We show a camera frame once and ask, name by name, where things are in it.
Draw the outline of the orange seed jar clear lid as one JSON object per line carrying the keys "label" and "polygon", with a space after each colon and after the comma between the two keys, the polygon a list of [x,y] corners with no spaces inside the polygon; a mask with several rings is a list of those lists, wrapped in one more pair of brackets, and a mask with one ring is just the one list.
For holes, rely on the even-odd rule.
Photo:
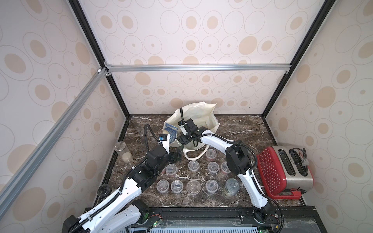
{"label": "orange seed jar clear lid", "polygon": [[188,169],[192,173],[197,173],[199,171],[200,164],[196,160],[189,161],[188,163]]}

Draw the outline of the cream canvas starry night bag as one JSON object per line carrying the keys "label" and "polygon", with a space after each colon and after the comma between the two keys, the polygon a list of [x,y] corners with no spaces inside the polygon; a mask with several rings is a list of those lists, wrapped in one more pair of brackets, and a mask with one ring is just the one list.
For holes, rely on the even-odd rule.
{"label": "cream canvas starry night bag", "polygon": [[[183,107],[184,120],[192,119],[197,127],[206,127],[211,132],[216,133],[219,128],[219,123],[214,116],[216,104],[212,103],[192,103]],[[163,133],[170,135],[170,147],[177,148],[181,143],[177,141],[177,137],[182,134],[178,125],[181,121],[180,110],[175,112],[164,122]]]}

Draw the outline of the clear seed jar row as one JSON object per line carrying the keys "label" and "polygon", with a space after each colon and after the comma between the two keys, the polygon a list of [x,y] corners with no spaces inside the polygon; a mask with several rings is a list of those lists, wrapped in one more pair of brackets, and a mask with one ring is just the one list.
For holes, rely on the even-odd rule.
{"label": "clear seed jar row", "polygon": [[217,152],[214,149],[208,149],[206,151],[206,159],[209,162],[212,162],[216,159],[217,157]]}

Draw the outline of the large clear seed jar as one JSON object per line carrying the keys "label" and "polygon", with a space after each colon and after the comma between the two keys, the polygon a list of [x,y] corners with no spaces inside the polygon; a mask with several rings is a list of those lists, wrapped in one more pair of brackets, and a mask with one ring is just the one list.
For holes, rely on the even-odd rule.
{"label": "large clear seed jar", "polygon": [[239,182],[234,178],[230,178],[226,181],[223,192],[227,197],[233,197],[237,194],[239,189]]}

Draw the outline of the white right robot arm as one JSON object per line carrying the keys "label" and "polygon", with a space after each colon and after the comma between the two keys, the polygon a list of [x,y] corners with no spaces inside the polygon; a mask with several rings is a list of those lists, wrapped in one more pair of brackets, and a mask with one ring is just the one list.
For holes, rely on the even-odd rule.
{"label": "white right robot arm", "polygon": [[180,108],[180,115],[181,121],[178,125],[182,133],[177,137],[178,142],[183,146],[190,142],[196,145],[207,144],[224,153],[229,170],[239,176],[250,196],[254,218],[259,223],[265,223],[270,218],[273,207],[254,174],[254,169],[258,165],[255,153],[241,140],[226,139],[212,133],[206,127],[199,128],[191,118],[185,120],[182,108]]}

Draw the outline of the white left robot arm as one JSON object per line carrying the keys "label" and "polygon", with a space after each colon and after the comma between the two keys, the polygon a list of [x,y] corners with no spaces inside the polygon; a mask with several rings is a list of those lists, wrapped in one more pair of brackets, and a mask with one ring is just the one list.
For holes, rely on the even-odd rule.
{"label": "white left robot arm", "polygon": [[63,233],[117,233],[125,227],[148,216],[148,207],[141,201],[130,204],[149,188],[169,163],[181,161],[182,155],[170,151],[176,140],[177,128],[166,124],[163,134],[157,137],[157,145],[146,150],[142,162],[131,168],[120,187],[104,201],[82,214],[71,215],[63,223]]}

